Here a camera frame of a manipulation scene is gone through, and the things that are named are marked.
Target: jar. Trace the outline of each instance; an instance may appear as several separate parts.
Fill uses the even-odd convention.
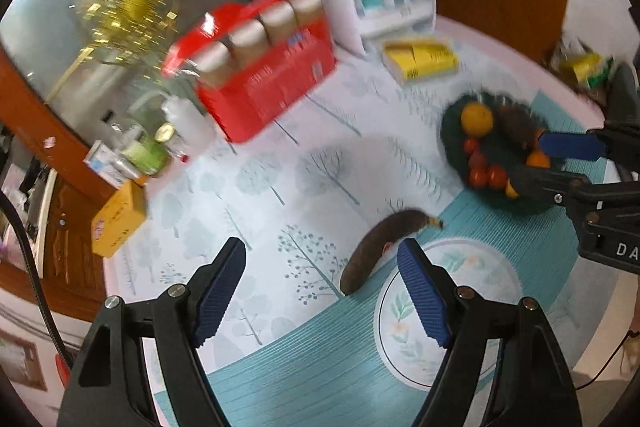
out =
[[[181,162],[186,162],[189,159],[187,143],[170,123],[167,122],[160,126],[156,132],[156,141],[164,146],[171,156],[178,158]]]
[[[251,20],[229,33],[229,41],[238,66],[245,68],[269,50],[269,41],[264,26]]]
[[[156,176],[169,160],[164,147],[138,124],[125,133],[120,153],[148,176]]]
[[[222,42],[216,42],[191,59],[200,73],[199,80],[220,89],[236,73],[234,60]]]
[[[296,32],[296,14],[288,2],[279,2],[260,14],[272,46],[289,39]]]
[[[306,26],[324,17],[322,0],[289,0],[300,26]]]

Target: cherry tomato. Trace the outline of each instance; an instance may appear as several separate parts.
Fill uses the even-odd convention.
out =
[[[507,186],[507,172],[499,165],[489,165],[486,174],[489,186],[494,190],[504,190]]]
[[[479,168],[484,170],[487,165],[489,165],[489,163],[487,162],[486,157],[479,150],[474,152],[469,158],[470,169]]]
[[[478,149],[480,149],[478,138],[467,138],[462,145],[462,150],[468,155],[472,155]]]
[[[487,175],[486,175],[485,169],[474,167],[469,172],[469,185],[471,188],[475,188],[476,190],[479,190],[480,188],[485,188],[486,181],[487,181],[486,178],[487,178]]]

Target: black cable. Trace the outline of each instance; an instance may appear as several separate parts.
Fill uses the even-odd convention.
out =
[[[580,391],[581,389],[584,389],[584,388],[585,388],[585,387],[587,387],[588,385],[591,385],[593,382],[595,382],[596,380],[598,380],[598,377],[599,377],[599,376],[602,374],[602,372],[607,368],[607,365],[609,365],[609,363],[611,362],[611,360],[613,360],[613,357],[615,357],[615,356],[616,356],[616,354],[617,354],[617,352],[619,352],[620,348],[621,348],[622,346],[624,346],[624,344],[625,344],[626,340],[627,340],[627,339],[629,339],[629,338],[634,339],[634,338],[636,338],[638,335],[640,335],[640,333],[639,333],[639,332],[637,332],[637,331],[631,331],[631,330],[627,331],[627,332],[626,332],[626,335],[625,335],[625,338],[624,338],[624,339],[622,339],[622,342],[620,342],[620,345],[616,348],[616,350],[613,352],[613,354],[609,357],[609,360],[607,360],[607,363],[606,363],[605,365],[603,365],[603,366],[602,366],[602,369],[601,369],[601,370],[599,370],[598,374],[597,374],[595,377],[593,377],[593,378],[591,379],[591,381],[588,381],[586,384],[581,385],[581,386],[579,386],[579,387],[576,387],[576,388],[575,388],[575,390],[576,390],[576,391]]]
[[[53,345],[56,346],[60,357],[62,357],[63,362],[65,362],[66,367],[71,370],[71,367],[74,365],[74,359],[66,349],[65,343],[62,341],[62,337],[60,337],[60,332],[56,327],[56,323],[53,321],[51,310],[49,310],[47,301],[44,298],[44,292],[42,291],[42,285],[40,284],[40,278],[38,277],[38,270],[36,269],[36,263],[33,259],[33,251],[31,251],[31,245],[29,244],[29,239],[27,238],[27,232],[24,229],[22,221],[20,220],[20,216],[18,216],[18,212],[16,212],[11,201],[9,201],[9,199],[4,195],[4,192],[2,192],[2,190],[0,190],[0,210],[6,216],[6,219],[13,227],[15,235],[18,238],[18,244],[20,244],[22,257],[24,258],[24,263],[27,267],[27,273],[29,275],[29,279],[31,280],[31,286],[33,287],[33,291],[36,294],[38,308],[40,309],[40,313],[42,314],[44,324],[49,331],[49,336],[53,341]]]

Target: yellow box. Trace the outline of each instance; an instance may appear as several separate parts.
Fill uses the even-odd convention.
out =
[[[103,257],[111,257],[145,219],[145,190],[127,180],[92,219],[92,250]]]
[[[421,76],[458,70],[458,57],[434,39],[386,42],[382,62],[391,75],[404,84]]]

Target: fruit plate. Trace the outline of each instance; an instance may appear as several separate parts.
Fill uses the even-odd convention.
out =
[[[489,164],[501,165],[507,171],[507,174],[514,166],[524,165],[528,153],[519,149],[500,131],[497,125],[497,118],[495,117],[495,109],[505,105],[516,105],[529,115],[529,118],[536,127],[548,128],[546,120],[542,116],[534,113],[528,105],[515,102],[504,94],[494,95],[485,91],[469,93],[463,95],[452,105],[449,105],[440,123],[440,139],[444,145],[447,161],[455,169],[463,184],[467,187],[469,156],[463,151],[463,143],[467,136],[460,124],[460,115],[468,102],[481,102],[494,112],[494,128],[489,134],[480,139],[480,148]],[[561,169],[562,166],[564,166],[564,160],[558,158],[551,159],[552,168]],[[539,214],[551,207],[550,204],[540,203],[539,201],[534,201],[529,198],[511,200],[507,198],[503,190],[492,190],[489,187],[477,190],[477,192],[483,203],[492,208],[507,210],[516,215],[530,216],[532,214]]]

